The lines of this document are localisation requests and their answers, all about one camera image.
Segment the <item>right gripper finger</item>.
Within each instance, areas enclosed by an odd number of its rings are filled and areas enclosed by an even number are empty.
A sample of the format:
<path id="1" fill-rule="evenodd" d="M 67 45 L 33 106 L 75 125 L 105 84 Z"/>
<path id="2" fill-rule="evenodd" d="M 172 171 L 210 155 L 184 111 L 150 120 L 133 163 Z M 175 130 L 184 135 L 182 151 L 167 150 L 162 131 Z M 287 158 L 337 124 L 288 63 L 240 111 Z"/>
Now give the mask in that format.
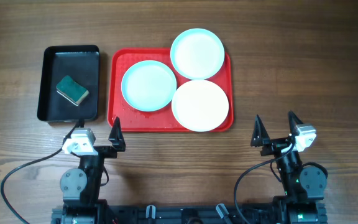
<path id="1" fill-rule="evenodd" d="M 290 127 L 290 133 L 294 136 L 298 135 L 297 126 L 299 124 L 303 124 L 303 122 L 292 110 L 288 112 L 288 122 Z"/>
<path id="2" fill-rule="evenodd" d="M 256 115 L 250 145 L 253 147 L 260 147 L 268 144 L 270 144 L 270 137 L 260 116 Z"/>

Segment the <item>green and yellow sponge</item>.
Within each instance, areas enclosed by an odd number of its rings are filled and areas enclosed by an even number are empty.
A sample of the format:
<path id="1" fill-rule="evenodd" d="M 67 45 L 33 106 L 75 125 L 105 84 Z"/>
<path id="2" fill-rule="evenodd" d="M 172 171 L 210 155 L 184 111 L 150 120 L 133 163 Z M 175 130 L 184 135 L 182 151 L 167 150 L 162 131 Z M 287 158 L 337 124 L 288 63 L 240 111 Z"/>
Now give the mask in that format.
<path id="1" fill-rule="evenodd" d="M 73 103 L 79 106 L 81 102 L 89 95 L 89 91 L 78 84 L 70 76 L 63 77 L 56 85 L 57 92 Z"/>

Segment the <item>white plate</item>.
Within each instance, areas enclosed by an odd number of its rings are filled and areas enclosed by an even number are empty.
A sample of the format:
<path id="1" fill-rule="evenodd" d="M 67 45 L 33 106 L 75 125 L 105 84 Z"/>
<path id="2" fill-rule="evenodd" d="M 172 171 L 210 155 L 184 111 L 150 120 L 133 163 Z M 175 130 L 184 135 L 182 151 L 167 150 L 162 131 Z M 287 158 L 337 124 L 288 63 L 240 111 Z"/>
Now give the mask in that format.
<path id="1" fill-rule="evenodd" d="M 208 132 L 220 126 L 229 114 L 229 100 L 223 89 L 207 80 L 182 84 L 172 98 L 172 113 L 184 128 Z"/>

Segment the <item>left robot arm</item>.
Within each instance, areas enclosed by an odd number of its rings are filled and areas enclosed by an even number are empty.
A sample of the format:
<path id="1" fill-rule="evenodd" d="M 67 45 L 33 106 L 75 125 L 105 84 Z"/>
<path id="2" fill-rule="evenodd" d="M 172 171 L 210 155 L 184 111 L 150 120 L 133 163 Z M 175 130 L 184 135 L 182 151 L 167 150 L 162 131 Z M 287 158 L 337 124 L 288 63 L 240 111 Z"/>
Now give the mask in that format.
<path id="1" fill-rule="evenodd" d="M 62 150 L 80 158 L 77 168 L 66 171 L 60 179 L 63 207 L 52 212 L 52 223 L 117 223 L 106 200 L 99 198 L 105 159 L 115 159 L 126 150 L 119 118 L 115 118 L 108 140 L 110 146 L 95 146 L 90 128 L 80 120 L 63 140 Z"/>

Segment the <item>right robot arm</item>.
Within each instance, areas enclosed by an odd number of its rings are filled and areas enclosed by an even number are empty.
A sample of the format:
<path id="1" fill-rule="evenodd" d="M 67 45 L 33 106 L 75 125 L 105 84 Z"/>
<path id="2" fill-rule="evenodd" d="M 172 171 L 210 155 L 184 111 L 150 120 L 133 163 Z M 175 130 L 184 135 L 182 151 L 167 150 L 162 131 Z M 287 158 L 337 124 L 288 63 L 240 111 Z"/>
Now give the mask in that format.
<path id="1" fill-rule="evenodd" d="M 294 112 L 288 112 L 290 133 L 287 137 L 271 139 L 260 118 L 254 120 L 250 145 L 261 147 L 261 156 L 273 156 L 285 195 L 275 196 L 272 203 L 257 206 L 252 211 L 260 213 L 261 223 L 326 223 L 324 190 L 327 170 L 315 163 L 304 163 L 300 153 L 316 139 L 316 129 L 302 122 Z"/>

